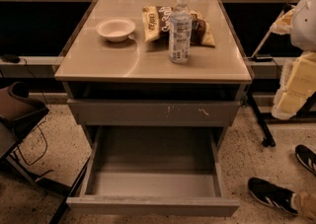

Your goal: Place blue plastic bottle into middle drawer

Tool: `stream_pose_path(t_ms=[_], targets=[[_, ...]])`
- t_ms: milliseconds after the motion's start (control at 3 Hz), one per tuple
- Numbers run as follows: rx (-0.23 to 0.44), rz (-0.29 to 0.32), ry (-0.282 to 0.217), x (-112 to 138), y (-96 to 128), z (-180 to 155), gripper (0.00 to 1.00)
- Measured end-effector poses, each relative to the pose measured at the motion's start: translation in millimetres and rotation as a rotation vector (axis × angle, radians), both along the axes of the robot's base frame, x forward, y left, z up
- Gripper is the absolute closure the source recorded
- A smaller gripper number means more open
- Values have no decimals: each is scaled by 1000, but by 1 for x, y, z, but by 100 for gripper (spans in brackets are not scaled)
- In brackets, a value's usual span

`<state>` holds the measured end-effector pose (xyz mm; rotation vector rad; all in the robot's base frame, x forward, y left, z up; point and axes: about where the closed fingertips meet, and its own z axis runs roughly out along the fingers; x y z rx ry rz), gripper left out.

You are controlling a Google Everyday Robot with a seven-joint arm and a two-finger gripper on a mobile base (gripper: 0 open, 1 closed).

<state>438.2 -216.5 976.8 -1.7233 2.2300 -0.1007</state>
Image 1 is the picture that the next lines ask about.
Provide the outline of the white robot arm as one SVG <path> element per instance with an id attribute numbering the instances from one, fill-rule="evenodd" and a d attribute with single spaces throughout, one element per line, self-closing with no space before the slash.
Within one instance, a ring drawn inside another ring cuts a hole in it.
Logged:
<path id="1" fill-rule="evenodd" d="M 298 58 L 283 65 L 272 108 L 273 117 L 290 119 L 316 92 L 316 0 L 300 0 L 270 31 L 290 35 L 291 44 L 302 50 Z"/>

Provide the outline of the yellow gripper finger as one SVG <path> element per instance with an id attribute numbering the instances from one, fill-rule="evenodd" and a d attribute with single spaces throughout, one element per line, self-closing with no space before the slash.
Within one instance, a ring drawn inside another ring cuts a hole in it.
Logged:
<path id="1" fill-rule="evenodd" d="M 279 83 L 272 116 L 287 120 L 295 116 L 316 92 L 316 53 L 303 51 L 296 59 L 287 59 Z"/>
<path id="2" fill-rule="evenodd" d="M 277 35 L 289 35 L 291 33 L 291 22 L 294 9 L 287 12 L 282 11 L 270 27 L 270 31 Z"/>

